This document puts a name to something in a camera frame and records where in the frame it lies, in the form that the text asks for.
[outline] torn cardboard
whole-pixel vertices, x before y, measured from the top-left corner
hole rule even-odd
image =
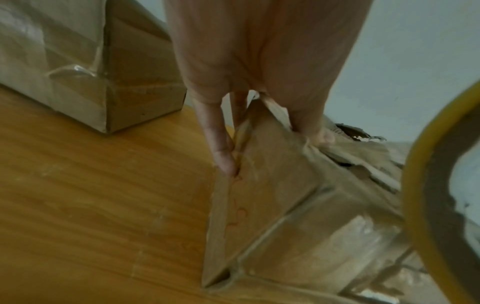
[[[203,287],[275,303],[324,303],[337,294],[367,300],[354,288],[411,249],[400,212],[401,169],[379,143],[344,137],[312,147],[291,132],[282,111],[267,106],[253,101],[236,132],[238,176],[217,175]],[[390,251],[392,262],[373,266]]]
[[[182,108],[172,44],[134,0],[4,0],[0,83],[102,132]]]

